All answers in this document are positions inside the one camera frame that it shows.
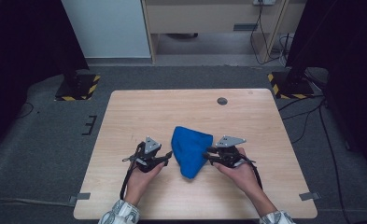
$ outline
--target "black and yellow hazard tape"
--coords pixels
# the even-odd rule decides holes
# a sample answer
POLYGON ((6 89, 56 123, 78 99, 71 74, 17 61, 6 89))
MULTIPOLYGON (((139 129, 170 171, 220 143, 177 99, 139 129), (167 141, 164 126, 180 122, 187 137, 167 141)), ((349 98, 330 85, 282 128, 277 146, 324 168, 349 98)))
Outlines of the black and yellow hazard tape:
POLYGON ((281 93, 281 91, 278 88, 278 85, 275 82, 275 78, 273 74, 268 74, 268 80, 271 83, 276 99, 303 99, 303 98, 314 96, 314 94, 284 94, 284 93, 281 93))
POLYGON ((62 96, 55 96, 55 100, 56 101, 76 101, 76 100, 90 100, 93 92, 96 89, 96 86, 98 85, 99 79, 101 78, 101 76, 93 76, 93 80, 91 83, 91 86, 88 89, 88 92, 85 95, 80 95, 80 96, 74 96, 74 95, 62 95, 62 96))

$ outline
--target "wooden table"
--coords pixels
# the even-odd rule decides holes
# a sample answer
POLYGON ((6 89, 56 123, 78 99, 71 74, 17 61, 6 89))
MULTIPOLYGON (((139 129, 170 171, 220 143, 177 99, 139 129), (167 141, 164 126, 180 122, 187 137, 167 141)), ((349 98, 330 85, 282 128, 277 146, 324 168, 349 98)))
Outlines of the wooden table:
MULTIPOLYGON (((137 145, 150 136, 162 144, 157 156, 171 149, 176 126, 214 136, 247 140, 239 145, 256 161, 264 191, 275 206, 295 218, 313 218, 312 200, 291 147, 284 124, 269 90, 164 90, 114 91, 80 193, 77 219, 98 219, 120 196, 129 163, 137 145), (219 97, 228 104, 219 105, 219 97)), ((138 208, 141 219, 246 219, 258 218, 252 203, 233 182, 209 162, 192 180, 180 174, 175 157, 150 184, 138 208)))

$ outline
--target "power strip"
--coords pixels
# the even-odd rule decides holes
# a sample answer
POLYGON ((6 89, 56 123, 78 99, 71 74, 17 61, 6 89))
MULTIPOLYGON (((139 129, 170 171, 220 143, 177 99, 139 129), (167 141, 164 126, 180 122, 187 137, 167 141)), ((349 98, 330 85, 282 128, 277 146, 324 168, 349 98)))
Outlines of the power strip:
POLYGON ((263 6, 272 6, 275 5, 276 0, 253 0, 253 5, 259 6, 262 4, 263 6))

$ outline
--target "white wall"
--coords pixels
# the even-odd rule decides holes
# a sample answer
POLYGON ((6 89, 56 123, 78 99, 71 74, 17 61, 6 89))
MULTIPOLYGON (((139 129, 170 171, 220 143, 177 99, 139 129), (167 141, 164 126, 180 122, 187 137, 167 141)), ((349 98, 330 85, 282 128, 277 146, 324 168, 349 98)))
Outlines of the white wall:
POLYGON ((86 58, 150 58, 140 0, 62 0, 86 58))

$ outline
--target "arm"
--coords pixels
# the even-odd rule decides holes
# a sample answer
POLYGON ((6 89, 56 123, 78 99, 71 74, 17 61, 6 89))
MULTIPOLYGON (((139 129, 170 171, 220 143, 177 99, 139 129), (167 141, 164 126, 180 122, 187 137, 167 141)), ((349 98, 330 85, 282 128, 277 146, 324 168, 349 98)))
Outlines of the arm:
MULTIPOLYGON (((238 148, 243 155, 243 148, 238 148)), ((256 176, 249 164, 243 163, 236 168, 228 168, 220 163, 214 163, 214 166, 226 176, 228 176, 234 184, 242 190, 246 196, 252 201, 259 216, 260 223, 280 223, 291 224, 293 220, 286 212, 278 211, 267 195, 262 191, 257 183, 256 176)))
POLYGON ((136 208, 146 192, 151 180, 161 171, 164 163, 158 164, 148 173, 134 169, 127 184, 124 200, 118 200, 111 211, 99 220, 98 224, 135 224, 139 221, 139 210, 136 208))

